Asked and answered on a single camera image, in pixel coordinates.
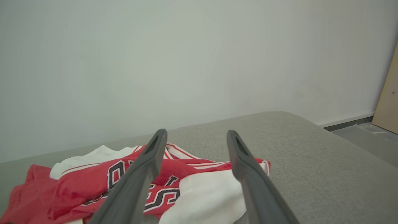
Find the baseboard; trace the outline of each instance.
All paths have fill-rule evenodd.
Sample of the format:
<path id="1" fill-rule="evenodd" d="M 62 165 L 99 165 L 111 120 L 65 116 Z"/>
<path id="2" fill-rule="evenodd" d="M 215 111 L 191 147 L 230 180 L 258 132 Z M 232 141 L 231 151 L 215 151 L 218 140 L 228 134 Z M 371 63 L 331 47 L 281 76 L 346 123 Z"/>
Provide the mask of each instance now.
<path id="1" fill-rule="evenodd" d="M 327 124 L 322 124 L 319 126 L 322 128 L 325 128 L 328 131 L 334 131 L 334 130 L 345 128 L 345 127 L 352 126 L 355 124 L 363 124 L 366 122 L 370 122 L 373 119 L 373 115 L 374 115 L 374 113 L 365 114 L 365 115 L 357 116 L 354 118 L 348 118 L 348 119 L 344 119 L 344 120 L 330 122 Z"/>

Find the wooden door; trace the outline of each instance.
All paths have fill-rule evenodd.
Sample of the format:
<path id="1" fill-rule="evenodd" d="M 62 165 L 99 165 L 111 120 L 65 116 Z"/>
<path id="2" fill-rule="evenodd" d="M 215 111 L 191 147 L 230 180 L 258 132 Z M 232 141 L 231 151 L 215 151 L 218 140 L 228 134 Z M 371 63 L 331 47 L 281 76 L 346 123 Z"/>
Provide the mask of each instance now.
<path id="1" fill-rule="evenodd" d="M 372 124 L 398 134 L 398 44 Z"/>

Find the floor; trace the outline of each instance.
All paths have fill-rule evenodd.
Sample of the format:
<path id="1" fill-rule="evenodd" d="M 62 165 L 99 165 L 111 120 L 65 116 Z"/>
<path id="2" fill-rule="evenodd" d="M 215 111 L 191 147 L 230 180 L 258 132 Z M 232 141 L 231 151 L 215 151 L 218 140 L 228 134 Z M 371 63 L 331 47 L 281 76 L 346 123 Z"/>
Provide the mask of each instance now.
<path id="1" fill-rule="evenodd" d="M 372 125 L 370 122 L 342 128 L 332 133 L 398 168 L 398 134 Z"/>

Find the red fabric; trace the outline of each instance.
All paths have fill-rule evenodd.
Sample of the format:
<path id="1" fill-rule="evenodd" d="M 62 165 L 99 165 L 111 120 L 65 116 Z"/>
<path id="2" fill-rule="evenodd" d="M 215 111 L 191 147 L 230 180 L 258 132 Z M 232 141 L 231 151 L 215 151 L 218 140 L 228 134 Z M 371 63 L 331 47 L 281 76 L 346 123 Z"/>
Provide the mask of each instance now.
<path id="1" fill-rule="evenodd" d="M 122 159 L 67 173 L 59 180 L 49 177 L 51 168 L 32 165 L 25 183 L 13 189 L 8 209 L 0 219 L 0 224 L 62 224 L 81 218 L 89 219 L 143 149 L 144 147 Z M 163 159 L 160 174 L 150 186 L 144 214 L 160 218 L 178 198 L 179 181 L 182 178 L 194 173 L 226 169 L 231 169 L 229 162 Z M 155 197 L 162 193 L 163 203 L 156 205 Z"/>

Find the wall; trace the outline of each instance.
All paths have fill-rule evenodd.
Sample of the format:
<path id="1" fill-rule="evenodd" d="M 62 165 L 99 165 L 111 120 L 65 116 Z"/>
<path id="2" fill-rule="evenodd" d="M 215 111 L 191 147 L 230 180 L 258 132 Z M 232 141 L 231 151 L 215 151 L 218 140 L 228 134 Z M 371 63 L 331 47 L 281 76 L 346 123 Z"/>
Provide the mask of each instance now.
<path id="1" fill-rule="evenodd" d="M 396 0 L 0 2 L 0 162 L 285 110 L 374 112 Z"/>

